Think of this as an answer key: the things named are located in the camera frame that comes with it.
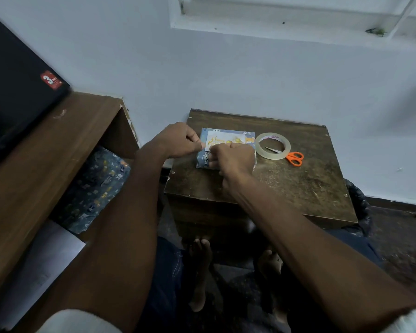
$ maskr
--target bare foot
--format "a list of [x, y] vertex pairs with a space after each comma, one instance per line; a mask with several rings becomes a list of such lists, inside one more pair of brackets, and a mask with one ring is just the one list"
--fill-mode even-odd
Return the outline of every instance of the bare foot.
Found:
[[199, 312], [205, 305], [205, 286], [208, 275], [208, 268], [212, 260], [212, 251], [209, 241], [206, 239], [199, 240], [196, 238], [194, 243], [189, 247], [189, 255], [196, 264], [196, 284], [194, 294], [189, 306], [193, 312]]
[[[279, 255], [276, 252], [271, 250], [265, 250], [259, 260], [257, 261], [257, 267], [261, 274], [268, 279], [269, 274], [280, 275], [280, 269], [282, 268], [283, 261], [280, 259]], [[271, 297], [273, 299], [273, 314], [275, 318], [283, 323], [287, 323], [287, 313], [283, 306], [278, 301], [276, 295], [271, 292]]]

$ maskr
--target red sticker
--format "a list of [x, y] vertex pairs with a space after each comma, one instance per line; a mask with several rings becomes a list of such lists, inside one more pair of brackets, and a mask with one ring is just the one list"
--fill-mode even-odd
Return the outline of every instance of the red sticker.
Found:
[[46, 83], [48, 84], [51, 89], [57, 90], [59, 87], [61, 87], [62, 82], [60, 79], [58, 79], [56, 76], [54, 76], [54, 74], [48, 70], [46, 70], [45, 72], [43, 72], [40, 75], [40, 78]]

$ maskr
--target person's left arm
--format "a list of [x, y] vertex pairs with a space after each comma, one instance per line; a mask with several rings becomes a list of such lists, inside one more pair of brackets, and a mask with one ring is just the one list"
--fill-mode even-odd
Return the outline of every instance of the person's left arm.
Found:
[[80, 259], [79, 272], [67, 290], [61, 295], [57, 292], [55, 312], [80, 309], [123, 332], [133, 332], [154, 272], [163, 162], [200, 150], [202, 144], [194, 130], [176, 123], [136, 153], [130, 177], [99, 216], [101, 227], [94, 242], [76, 258]]

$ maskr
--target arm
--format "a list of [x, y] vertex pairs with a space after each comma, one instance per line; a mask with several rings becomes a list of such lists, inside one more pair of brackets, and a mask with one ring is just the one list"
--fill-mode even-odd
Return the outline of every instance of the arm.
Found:
[[50, 294], [52, 314], [68, 308], [93, 313], [131, 333], [142, 313], [154, 272], [157, 239], [157, 193], [163, 162], [204, 147], [184, 123], [169, 125], [135, 155], [120, 193], [100, 214], [101, 226], [73, 261], [73, 278], [62, 274]]
[[253, 178], [250, 146], [221, 144], [211, 153], [211, 167], [220, 167], [224, 188], [341, 330], [379, 332], [416, 308], [413, 294]]

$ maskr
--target tape roll core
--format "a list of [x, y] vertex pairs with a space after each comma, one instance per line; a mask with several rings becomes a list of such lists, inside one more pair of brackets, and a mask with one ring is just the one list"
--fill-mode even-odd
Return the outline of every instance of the tape roll core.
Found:
[[[264, 139], [274, 139], [281, 143], [283, 143], [285, 150], [282, 153], [273, 153], [269, 151], [265, 151], [261, 146], [260, 142]], [[260, 156], [270, 159], [270, 160], [280, 160], [285, 158], [288, 153], [291, 151], [291, 144], [288, 141], [287, 138], [285, 138], [283, 135], [277, 134], [277, 133], [262, 133], [257, 136], [257, 138], [254, 141], [254, 145], [256, 148], [257, 154]]]

